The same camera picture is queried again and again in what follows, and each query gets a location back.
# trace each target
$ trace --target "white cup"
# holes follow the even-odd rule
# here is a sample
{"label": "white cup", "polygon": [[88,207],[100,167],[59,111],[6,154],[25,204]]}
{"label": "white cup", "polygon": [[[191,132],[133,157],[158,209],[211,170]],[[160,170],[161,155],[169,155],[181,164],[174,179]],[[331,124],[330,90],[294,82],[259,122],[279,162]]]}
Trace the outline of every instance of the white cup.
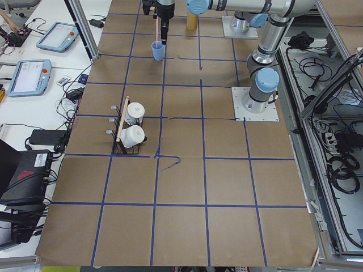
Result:
{"label": "white cup", "polygon": [[142,143],[145,139],[145,133],[140,126],[131,126],[121,131],[121,141],[126,148],[133,147]]}
{"label": "white cup", "polygon": [[132,102],[127,106],[125,121],[130,125],[139,125],[142,123],[145,108],[138,102]]}

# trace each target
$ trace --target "plastic cup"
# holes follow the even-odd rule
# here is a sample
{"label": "plastic cup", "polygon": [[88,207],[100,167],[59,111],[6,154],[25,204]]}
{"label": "plastic cup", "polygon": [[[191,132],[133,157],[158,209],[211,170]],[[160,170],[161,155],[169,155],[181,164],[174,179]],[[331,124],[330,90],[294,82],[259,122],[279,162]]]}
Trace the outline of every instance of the plastic cup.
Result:
{"label": "plastic cup", "polygon": [[164,58],[165,45],[161,44],[161,41],[155,41],[151,44],[153,50],[153,56],[156,61],[161,61]]}
{"label": "plastic cup", "polygon": [[128,127],[127,129],[122,129],[120,138],[124,147],[130,148],[142,143],[145,139],[145,133],[143,132],[142,127],[136,125]]}
{"label": "plastic cup", "polygon": [[130,125],[139,125],[145,114],[145,108],[138,102],[132,102],[127,106],[125,120]]}

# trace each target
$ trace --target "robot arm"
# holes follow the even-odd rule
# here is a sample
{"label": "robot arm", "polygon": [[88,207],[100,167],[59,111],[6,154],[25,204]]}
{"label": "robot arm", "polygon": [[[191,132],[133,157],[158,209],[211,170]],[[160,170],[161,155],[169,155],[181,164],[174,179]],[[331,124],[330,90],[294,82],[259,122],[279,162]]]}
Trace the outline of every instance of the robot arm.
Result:
{"label": "robot arm", "polygon": [[270,14],[259,47],[252,54],[261,65],[273,62],[282,38],[292,19],[309,11],[317,0],[185,0],[189,12],[200,15],[207,10],[231,10]]}
{"label": "robot arm", "polygon": [[280,77],[269,65],[294,17],[309,11],[317,0],[185,0],[188,10],[200,15],[207,10],[231,10],[269,14],[266,29],[257,50],[247,60],[252,87],[242,99],[247,111],[261,113],[270,95],[277,88]]}
{"label": "robot arm", "polygon": [[145,15],[149,14],[151,6],[156,8],[156,15],[161,18],[161,43],[166,44],[169,20],[174,17],[175,0],[142,0],[142,4]]}
{"label": "robot arm", "polygon": [[185,0],[189,11],[200,15],[207,10],[231,10],[278,14],[292,18],[309,11],[317,0]]}

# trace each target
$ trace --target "person's hand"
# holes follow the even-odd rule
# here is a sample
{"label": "person's hand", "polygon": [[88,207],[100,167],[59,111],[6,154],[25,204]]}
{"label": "person's hand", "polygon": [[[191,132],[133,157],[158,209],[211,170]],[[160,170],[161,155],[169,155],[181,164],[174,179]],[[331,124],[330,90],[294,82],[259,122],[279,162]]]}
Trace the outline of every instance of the person's hand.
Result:
{"label": "person's hand", "polygon": [[13,33],[16,33],[18,31],[18,29],[20,28],[15,23],[10,23],[9,26],[10,26],[11,30],[13,31]]}

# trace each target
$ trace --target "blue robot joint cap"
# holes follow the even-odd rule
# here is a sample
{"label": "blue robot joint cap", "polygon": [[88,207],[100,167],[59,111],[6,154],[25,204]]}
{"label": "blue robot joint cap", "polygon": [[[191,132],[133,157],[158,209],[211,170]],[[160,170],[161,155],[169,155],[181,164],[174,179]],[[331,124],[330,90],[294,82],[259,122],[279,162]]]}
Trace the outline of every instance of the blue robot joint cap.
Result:
{"label": "blue robot joint cap", "polygon": [[256,75],[256,86],[265,94],[270,94],[276,90],[278,83],[280,82],[280,76],[278,73],[270,68],[262,68]]}
{"label": "blue robot joint cap", "polygon": [[201,15],[208,10],[209,0],[185,0],[191,14]]}

